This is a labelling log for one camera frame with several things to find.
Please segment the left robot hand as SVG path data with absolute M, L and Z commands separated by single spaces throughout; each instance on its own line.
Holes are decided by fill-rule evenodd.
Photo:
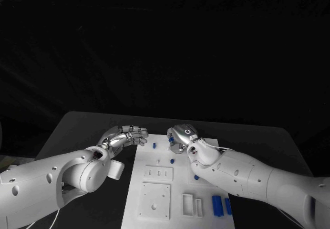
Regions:
M 146 128 L 133 125 L 115 126 L 104 133 L 97 146 L 108 152 L 110 158 L 114 158 L 124 147 L 144 146 L 147 137 Z

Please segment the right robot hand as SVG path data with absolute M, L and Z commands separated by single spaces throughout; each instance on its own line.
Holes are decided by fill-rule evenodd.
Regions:
M 189 144 L 199 139 L 198 130 L 190 124 L 175 125 L 167 129 L 169 150 L 175 154 L 182 154 Z

